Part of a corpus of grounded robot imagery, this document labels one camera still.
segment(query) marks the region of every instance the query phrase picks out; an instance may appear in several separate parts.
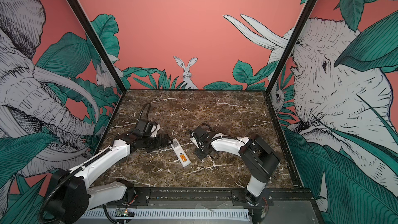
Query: elephant illustration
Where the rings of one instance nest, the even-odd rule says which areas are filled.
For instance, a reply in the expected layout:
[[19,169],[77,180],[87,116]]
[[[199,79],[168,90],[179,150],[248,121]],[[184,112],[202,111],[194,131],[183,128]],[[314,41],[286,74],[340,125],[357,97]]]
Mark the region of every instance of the elephant illustration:
[[[268,62],[280,59],[292,30],[280,37],[255,19],[242,15],[262,35],[259,36],[235,18],[224,17],[246,38],[272,50]],[[300,133],[307,142],[328,145],[337,152],[343,149],[366,175],[398,196],[398,178],[390,167],[361,146],[330,132],[317,120],[398,152],[382,121],[364,102],[395,130],[390,120],[392,89],[385,74],[378,68],[360,72],[345,65],[334,67],[341,52],[359,34],[359,30],[352,31],[344,21],[307,20],[291,53],[296,65],[291,68],[295,79],[294,104],[300,121],[288,128]],[[326,187],[322,192],[327,194]]]
[[[68,87],[86,97],[97,119],[98,107],[77,83],[33,64],[45,23],[40,0],[0,0],[0,16],[0,138],[22,137],[40,132],[42,127],[59,137],[59,142],[48,144],[17,173],[29,177],[86,161],[92,155],[80,135],[92,135],[94,125],[73,116],[47,83]],[[0,218],[7,210],[13,179],[0,188]]]

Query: black metal frame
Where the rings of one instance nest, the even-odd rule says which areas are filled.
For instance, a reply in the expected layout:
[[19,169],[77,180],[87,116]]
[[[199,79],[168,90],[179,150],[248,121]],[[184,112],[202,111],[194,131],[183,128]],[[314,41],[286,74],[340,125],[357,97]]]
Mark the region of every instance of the black metal frame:
[[303,186],[303,184],[301,182],[301,179],[300,179],[300,176],[299,176],[299,172],[297,170],[296,164],[295,164],[294,159],[292,157],[292,154],[290,152],[290,149],[289,149],[289,146],[287,144],[285,135],[283,134],[283,130],[281,128],[281,125],[279,124],[279,120],[278,120],[278,117],[276,115],[275,109],[272,106],[271,96],[267,95],[265,92],[263,94],[264,94],[264,98],[266,99],[266,103],[267,103],[267,107],[268,107],[269,113],[271,114],[272,123],[274,125],[275,130],[276,130],[276,134],[278,136],[279,143],[281,145],[283,155],[285,156],[285,159],[287,161],[287,168],[289,169],[289,174],[290,174],[290,177],[292,179],[293,186],[302,188],[304,186]]
[[275,69],[275,72],[271,78],[271,81],[269,82],[267,89],[266,89],[266,94],[270,94],[272,88],[274,87],[275,83],[278,80],[279,74],[282,72],[283,67],[285,66],[287,59],[290,57],[290,54],[292,53],[292,50],[294,46],[296,45],[297,39],[299,38],[302,29],[305,26],[305,23],[307,22],[308,18],[310,17],[311,11],[315,6],[317,0],[307,0],[304,8],[302,9],[302,12],[300,14],[300,17],[297,20],[296,26],[292,32],[292,35],[289,38],[289,41],[287,42],[286,48],[283,51],[282,57],[278,62],[278,65]]
[[[130,206],[125,206],[121,201],[109,202],[107,205],[117,208],[134,208],[137,206],[148,206],[149,201],[231,201],[234,206],[241,206],[245,209],[258,211],[264,205],[248,206],[236,204],[234,193],[244,191],[244,188],[155,188],[155,187],[135,187],[137,193],[141,192],[140,202],[134,202]],[[321,212],[316,204],[310,189],[267,189],[269,192],[268,202],[277,201],[308,201],[314,209],[319,224],[324,224]]]
[[105,65],[108,68],[109,72],[111,73],[112,77],[114,78],[117,86],[122,91],[122,93],[126,92],[126,87],[124,87],[122,80],[117,75],[112,62],[108,58],[105,48],[102,46],[100,39],[98,38],[95,30],[92,28],[91,22],[90,22],[90,20],[88,20],[79,1],[78,0],[67,0],[67,1],[69,3],[70,7],[72,8],[73,12],[75,13],[77,19],[79,20],[80,24],[82,25],[84,31],[87,33],[88,38],[92,42],[93,46],[96,48],[99,56],[105,63]]
[[112,116],[111,116],[111,119],[109,119],[108,126],[106,127],[105,132],[103,133],[103,135],[102,135],[102,137],[101,137],[101,140],[98,142],[98,145],[97,145],[97,148],[96,148],[94,154],[97,154],[97,153],[100,151],[100,148],[102,147],[102,143],[103,143],[104,140],[105,140],[105,137],[106,137],[106,135],[107,135],[107,133],[108,133],[110,127],[111,127],[111,123],[112,123],[113,120],[115,119],[116,113],[117,113],[117,111],[119,110],[119,107],[120,107],[120,105],[122,104],[122,101],[123,101],[123,98],[124,98],[125,95],[126,95],[126,91],[125,91],[125,92],[122,92],[122,95],[120,96],[119,101],[117,102],[116,107],[115,107],[115,109],[113,110],[113,114],[112,114]]
[[[80,21],[82,27],[84,28],[85,32],[87,33],[87,36],[89,39],[92,41],[94,47],[97,49],[98,54],[106,64],[108,70],[110,71],[112,77],[115,79],[118,87],[122,91],[122,95],[115,107],[115,110],[113,112],[113,115],[109,121],[109,123],[112,123],[114,117],[116,116],[116,112],[118,111],[120,104],[127,92],[127,90],[134,90],[134,89],[126,89],[121,81],[121,79],[118,77],[116,71],[113,68],[113,64],[110,62],[108,59],[107,53],[99,40],[97,34],[95,33],[94,29],[92,28],[91,22],[88,20],[86,14],[84,13],[81,5],[79,4],[78,0],[67,0],[69,5],[71,6],[73,12],[75,13],[76,17]],[[277,135],[279,137],[279,141],[283,150],[283,153],[285,155],[285,159],[288,163],[288,168],[289,168],[289,173],[291,175],[291,179],[293,181],[293,184],[295,185],[296,188],[294,189],[267,189],[270,193],[270,200],[272,199],[273,201],[310,201],[312,204],[312,207],[315,211],[315,214],[318,218],[318,221],[320,224],[324,224],[321,213],[318,209],[318,206],[316,204],[316,201],[313,198],[313,195],[310,191],[310,189],[303,188],[303,184],[300,180],[299,174],[297,172],[297,168],[295,166],[294,160],[291,156],[291,152],[289,150],[289,147],[287,145],[285,136],[283,134],[282,128],[279,125],[278,118],[276,116],[276,112],[274,108],[272,107],[271,103],[271,98],[270,98],[270,92],[272,87],[275,85],[277,82],[278,76],[281,73],[287,59],[290,57],[290,54],[292,52],[292,49],[294,48],[294,45],[297,42],[298,37],[300,36],[300,33],[302,29],[305,26],[305,23],[307,19],[309,18],[311,11],[315,5],[317,0],[307,0],[303,11],[297,21],[297,24],[292,32],[291,38],[289,39],[286,48],[282,54],[282,57],[280,59],[280,62],[278,63],[278,66],[276,67],[276,70],[274,72],[274,76],[272,77],[267,89],[265,92],[263,92],[266,104],[269,108],[270,114],[272,121],[274,123],[274,127],[276,129]],[[175,89],[163,89],[165,91],[176,91]],[[101,138],[98,147],[95,151],[97,153],[99,151],[99,148],[101,147],[105,136],[110,128],[110,124],[108,125],[107,129],[105,130],[105,134]],[[243,191],[243,188],[147,188],[147,187],[135,187],[137,192],[142,195],[142,201],[136,202],[132,204],[132,206],[138,206],[138,205],[147,205],[149,201],[161,201],[161,200],[176,200],[176,201],[203,201],[203,200],[212,200],[212,201],[220,201],[220,200],[225,200],[225,201],[233,201],[233,195],[234,192],[239,192]],[[117,205],[119,207],[125,207],[119,202],[113,202],[114,205]],[[253,206],[244,206],[244,208],[250,208],[250,209],[259,209],[262,207],[253,207]]]

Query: elephant eye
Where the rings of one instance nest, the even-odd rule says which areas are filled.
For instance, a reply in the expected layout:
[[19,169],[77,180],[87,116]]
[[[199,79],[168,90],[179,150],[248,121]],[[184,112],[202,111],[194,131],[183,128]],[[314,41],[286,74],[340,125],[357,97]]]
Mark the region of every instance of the elephant eye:
[[322,68],[324,69],[324,71],[325,71],[325,73],[326,73],[326,61],[323,62]]

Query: white remote control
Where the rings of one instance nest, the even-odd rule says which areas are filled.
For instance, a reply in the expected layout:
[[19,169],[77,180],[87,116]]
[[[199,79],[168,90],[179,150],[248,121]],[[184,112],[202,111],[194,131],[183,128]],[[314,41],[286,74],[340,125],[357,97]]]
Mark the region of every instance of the white remote control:
[[191,163],[190,159],[188,158],[187,154],[185,153],[185,151],[182,149],[180,143],[178,142],[178,140],[176,138],[173,139],[173,143],[171,144],[174,152],[176,153],[179,161],[182,164],[182,167],[186,167],[187,165],[189,165]]

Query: black frame post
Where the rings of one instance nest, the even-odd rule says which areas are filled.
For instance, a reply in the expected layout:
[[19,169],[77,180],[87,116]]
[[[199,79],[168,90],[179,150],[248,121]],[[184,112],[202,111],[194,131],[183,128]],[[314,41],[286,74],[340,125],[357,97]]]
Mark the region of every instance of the black frame post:
[[67,0],[67,2],[69,3],[70,7],[72,8],[73,12],[75,13],[75,15],[76,15],[77,19],[79,20],[80,24],[82,25],[84,31],[87,33],[87,36],[90,39],[90,41],[92,42],[94,48],[97,50],[99,56],[105,63],[105,65],[108,68],[109,72],[111,73],[112,77],[114,78],[117,86],[122,91],[122,93],[125,93],[127,91],[126,87],[124,86],[120,77],[117,75],[117,72],[116,72],[115,68],[113,67],[112,62],[108,58],[105,48],[102,46],[102,43],[97,36],[97,33],[92,28],[91,22],[90,22],[90,20],[88,20],[79,1],[78,0]]

